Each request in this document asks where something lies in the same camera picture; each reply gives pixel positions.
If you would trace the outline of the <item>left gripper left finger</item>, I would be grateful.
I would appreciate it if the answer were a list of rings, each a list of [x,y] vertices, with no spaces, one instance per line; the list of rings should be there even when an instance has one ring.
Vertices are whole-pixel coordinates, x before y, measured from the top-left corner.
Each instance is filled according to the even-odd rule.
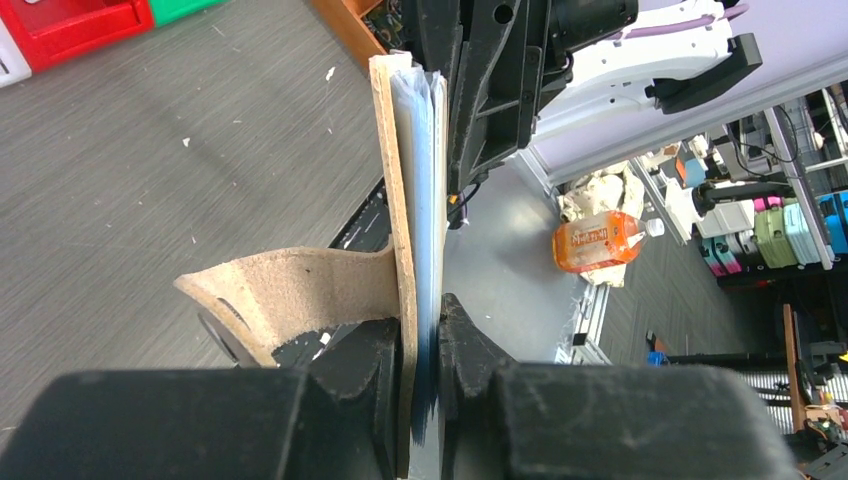
[[[400,332],[360,324],[297,368],[89,371],[54,380],[5,479],[392,479]]]

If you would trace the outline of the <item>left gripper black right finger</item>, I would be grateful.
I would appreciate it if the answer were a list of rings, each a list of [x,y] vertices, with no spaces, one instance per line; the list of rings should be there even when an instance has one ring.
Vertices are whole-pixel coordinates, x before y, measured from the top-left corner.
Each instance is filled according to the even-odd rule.
[[[709,366],[522,363],[442,300],[444,479],[795,479],[756,393]]]

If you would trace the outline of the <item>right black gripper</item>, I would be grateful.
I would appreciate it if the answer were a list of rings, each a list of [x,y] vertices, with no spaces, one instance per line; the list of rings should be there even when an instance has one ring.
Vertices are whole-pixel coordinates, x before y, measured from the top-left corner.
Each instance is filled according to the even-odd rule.
[[[450,194],[529,143],[548,29],[556,52],[575,53],[633,24],[639,13],[638,0],[554,0],[551,14],[548,1],[475,1],[461,15],[460,6],[401,2],[406,49],[452,89]]]

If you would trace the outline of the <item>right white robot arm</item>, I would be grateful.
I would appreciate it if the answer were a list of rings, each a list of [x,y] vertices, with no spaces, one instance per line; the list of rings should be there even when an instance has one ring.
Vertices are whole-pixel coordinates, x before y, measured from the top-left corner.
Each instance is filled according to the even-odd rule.
[[[762,63],[738,1],[404,1],[402,37],[448,82],[447,190],[485,180],[536,131],[681,113]]]

